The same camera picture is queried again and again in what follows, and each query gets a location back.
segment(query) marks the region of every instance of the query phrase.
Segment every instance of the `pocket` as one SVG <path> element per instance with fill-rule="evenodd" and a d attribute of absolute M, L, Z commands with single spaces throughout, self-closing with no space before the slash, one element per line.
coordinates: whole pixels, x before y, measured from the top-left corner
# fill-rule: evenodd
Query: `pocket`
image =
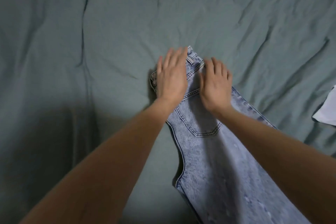
<path fill-rule="evenodd" d="M 190 132 L 197 137 L 212 136 L 223 125 L 205 109 L 199 89 L 187 94 L 177 106 L 176 112 Z"/>

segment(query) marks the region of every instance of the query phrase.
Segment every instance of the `light blue denim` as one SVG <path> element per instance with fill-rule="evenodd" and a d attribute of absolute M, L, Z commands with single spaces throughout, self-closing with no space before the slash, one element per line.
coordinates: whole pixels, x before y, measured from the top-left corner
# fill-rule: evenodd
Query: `light blue denim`
<path fill-rule="evenodd" d="M 309 223 L 281 192 L 239 139 L 203 106 L 199 76 L 203 60 L 188 47 L 188 89 L 167 124 L 182 154 L 183 171 L 175 187 L 200 223 Z M 150 77 L 156 89 L 156 72 Z M 272 126 L 232 88 L 232 105 Z"/>

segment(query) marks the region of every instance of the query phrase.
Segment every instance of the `person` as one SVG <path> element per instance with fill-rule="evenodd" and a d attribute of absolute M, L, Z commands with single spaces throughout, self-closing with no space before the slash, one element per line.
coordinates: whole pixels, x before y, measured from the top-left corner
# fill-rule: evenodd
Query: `person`
<path fill-rule="evenodd" d="M 157 99 L 70 171 L 21 224 L 116 223 L 153 143 L 187 89 L 187 48 L 157 62 Z M 212 58 L 200 74 L 205 108 L 224 123 L 313 224 L 336 223 L 336 160 L 235 111 L 232 74 Z"/>

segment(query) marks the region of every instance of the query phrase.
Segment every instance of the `white garment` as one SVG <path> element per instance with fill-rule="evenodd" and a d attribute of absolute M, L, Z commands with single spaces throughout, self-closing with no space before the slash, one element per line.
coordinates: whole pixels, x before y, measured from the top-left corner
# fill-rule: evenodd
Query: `white garment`
<path fill-rule="evenodd" d="M 336 85 L 329 92 L 322 107 L 313 115 L 313 118 L 321 123 L 336 126 Z"/>

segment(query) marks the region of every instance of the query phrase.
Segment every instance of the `blue denim jeans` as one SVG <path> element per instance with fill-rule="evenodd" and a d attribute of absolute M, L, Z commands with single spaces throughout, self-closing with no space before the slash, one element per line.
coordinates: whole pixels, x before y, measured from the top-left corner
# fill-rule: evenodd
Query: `blue denim jeans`
<path fill-rule="evenodd" d="M 167 124 L 181 152 L 183 171 L 175 187 L 201 223 L 309 223 L 239 139 L 203 106 L 199 76 L 203 60 L 188 47 L 188 89 Z M 156 90 L 156 72 L 150 77 Z M 232 88 L 233 107 L 273 127 Z"/>

